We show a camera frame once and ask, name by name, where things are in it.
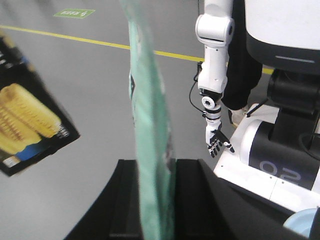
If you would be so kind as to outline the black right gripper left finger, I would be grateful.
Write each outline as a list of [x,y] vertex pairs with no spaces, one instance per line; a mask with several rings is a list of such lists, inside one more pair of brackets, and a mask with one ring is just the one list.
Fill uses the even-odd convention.
[[118,160],[102,192],[65,239],[143,239],[136,160]]

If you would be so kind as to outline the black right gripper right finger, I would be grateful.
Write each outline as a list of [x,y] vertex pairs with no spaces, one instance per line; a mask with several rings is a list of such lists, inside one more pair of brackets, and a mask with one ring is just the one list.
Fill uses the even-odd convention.
[[217,177],[202,159],[176,162],[177,240],[302,240],[291,212]]

